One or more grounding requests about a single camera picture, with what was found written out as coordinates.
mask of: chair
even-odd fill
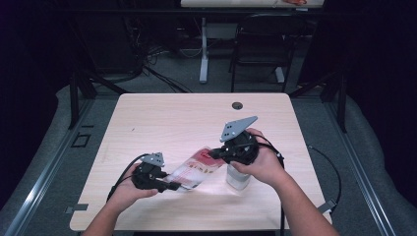
[[[285,91],[295,44],[306,28],[306,22],[296,16],[254,14],[244,18],[237,26],[235,44],[230,61],[231,91],[234,91],[236,66],[285,67]]]

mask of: hand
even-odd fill
[[[264,136],[259,130],[249,128],[246,130],[252,135]],[[268,142],[257,137],[258,143],[267,144]],[[279,175],[284,173],[284,169],[280,165],[276,154],[267,147],[260,146],[258,157],[250,165],[245,165],[236,161],[230,164],[239,172],[253,175],[259,181],[272,185],[274,181],[279,180]]]
[[[127,178],[133,174],[133,171],[139,164],[134,164],[123,176]],[[136,200],[142,198],[149,198],[155,196],[158,193],[157,189],[152,190],[141,190],[137,189],[133,184],[131,178],[125,179],[119,184],[116,191],[107,202],[107,207],[112,207],[113,210],[121,213],[126,208],[130,207]]]

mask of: forearm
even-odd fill
[[[281,199],[292,235],[338,235],[295,180],[282,172],[272,187]]]
[[[92,223],[83,233],[83,236],[89,235],[109,235],[113,234],[116,225],[117,217],[120,212],[109,205],[104,206],[101,211],[95,216]]]

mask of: person's right hand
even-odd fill
[[[248,131],[252,135],[264,136],[259,130],[249,128]],[[267,144],[268,142],[260,137],[257,137],[258,143]],[[260,146],[258,157],[250,165],[245,165],[236,161],[231,161],[230,164],[239,172],[243,174],[250,174],[259,181],[268,185],[272,185],[274,181],[279,179],[279,175],[284,172],[280,165],[276,154],[267,147]]]

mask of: table top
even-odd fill
[[[241,102],[236,110],[233,102]],[[85,230],[106,202],[126,166],[143,153],[162,152],[171,173],[200,148],[219,148],[228,121],[258,116],[261,130],[285,157],[285,167],[317,207],[325,202],[291,101],[284,93],[123,94],[103,137],[70,226]],[[280,201],[270,186],[252,177],[241,192],[226,179],[226,164],[187,193],[165,191],[140,199],[118,218],[116,230],[275,230]],[[328,213],[325,217],[331,222]]]
[[[297,6],[282,0],[181,0],[182,7],[196,8],[322,8],[325,0],[307,0]]]

